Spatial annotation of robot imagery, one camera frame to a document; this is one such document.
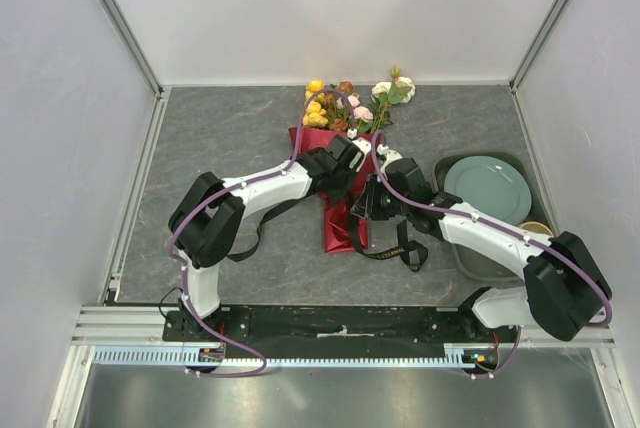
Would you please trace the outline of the dark red wrapping paper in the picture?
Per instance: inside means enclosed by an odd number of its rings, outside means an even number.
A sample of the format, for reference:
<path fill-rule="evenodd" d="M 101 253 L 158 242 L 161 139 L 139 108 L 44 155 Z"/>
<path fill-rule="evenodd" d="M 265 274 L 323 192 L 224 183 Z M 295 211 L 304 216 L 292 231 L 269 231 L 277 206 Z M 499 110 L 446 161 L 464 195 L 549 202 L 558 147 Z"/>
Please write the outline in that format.
<path fill-rule="evenodd" d="M 301 128 L 300 153 L 305 153 L 314 148 L 326 148 L 329 142 L 336 136 L 346 136 L 345 132 L 334 132 L 311 127 Z M 367 177 L 374 173 L 373 162 L 368 158 L 355 181 L 350 187 L 350 196 L 341 201 L 331 201 L 327 195 L 319 194 L 324 202 L 323 214 L 323 242 L 326 253 L 354 252 L 350 227 L 350 208 L 361 194 Z"/>

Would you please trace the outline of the pink rose stem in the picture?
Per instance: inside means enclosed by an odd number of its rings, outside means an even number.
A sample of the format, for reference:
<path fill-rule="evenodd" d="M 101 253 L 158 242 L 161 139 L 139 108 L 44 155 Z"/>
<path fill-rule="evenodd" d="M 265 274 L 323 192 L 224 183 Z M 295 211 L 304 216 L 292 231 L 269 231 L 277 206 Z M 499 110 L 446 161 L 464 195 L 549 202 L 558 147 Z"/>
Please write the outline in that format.
<path fill-rule="evenodd" d="M 348 100 L 353 107 L 353 119 L 360 134 L 374 134 L 393 124 L 389 112 L 390 103 L 386 94 L 381 94 L 379 97 L 374 96 L 367 105 L 363 105 L 354 95 L 350 95 Z"/>

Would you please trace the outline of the yellow rose stem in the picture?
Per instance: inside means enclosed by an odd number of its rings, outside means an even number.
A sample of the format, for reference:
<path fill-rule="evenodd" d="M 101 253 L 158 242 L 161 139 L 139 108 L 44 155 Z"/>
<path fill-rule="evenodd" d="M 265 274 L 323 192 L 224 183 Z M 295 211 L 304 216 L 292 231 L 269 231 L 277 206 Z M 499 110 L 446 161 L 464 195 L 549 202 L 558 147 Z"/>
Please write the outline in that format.
<path fill-rule="evenodd" d="M 322 105 L 324 94 L 321 90 L 324 88 L 324 82 L 319 79 L 311 80 L 306 86 L 303 117 L 303 125 L 306 127 L 324 129 L 328 126 L 327 111 Z"/>

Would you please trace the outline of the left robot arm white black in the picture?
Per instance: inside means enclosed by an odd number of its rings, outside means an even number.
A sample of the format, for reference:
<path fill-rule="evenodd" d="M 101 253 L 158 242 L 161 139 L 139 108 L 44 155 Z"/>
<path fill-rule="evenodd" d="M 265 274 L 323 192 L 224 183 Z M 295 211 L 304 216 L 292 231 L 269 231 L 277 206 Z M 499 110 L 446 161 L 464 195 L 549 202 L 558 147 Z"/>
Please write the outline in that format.
<path fill-rule="evenodd" d="M 219 268 L 231 254 L 243 220 L 256 212 L 285 208 L 324 194 L 341 200 L 371 154 L 371 142 L 336 135 L 325 148 L 253 175 L 220 179 L 200 175 L 170 217 L 169 256 L 181 264 L 185 330 L 208 341 L 219 330 Z"/>

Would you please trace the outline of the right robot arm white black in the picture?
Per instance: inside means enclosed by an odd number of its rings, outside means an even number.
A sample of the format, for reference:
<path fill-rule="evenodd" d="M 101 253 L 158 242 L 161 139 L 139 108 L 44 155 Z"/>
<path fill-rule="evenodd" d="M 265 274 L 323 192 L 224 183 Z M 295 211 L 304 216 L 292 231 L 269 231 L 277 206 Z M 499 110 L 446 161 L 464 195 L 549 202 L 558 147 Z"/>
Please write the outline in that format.
<path fill-rule="evenodd" d="M 494 328 L 533 322 L 561 341 L 612 320 L 612 291 L 585 242 L 564 231 L 545 236 L 491 217 L 461 198 L 434 192 L 411 158 L 389 150 L 371 157 L 374 172 L 352 211 L 371 221 L 401 217 L 418 232 L 472 250 L 521 281 L 489 288 L 458 316 L 467 340 Z"/>

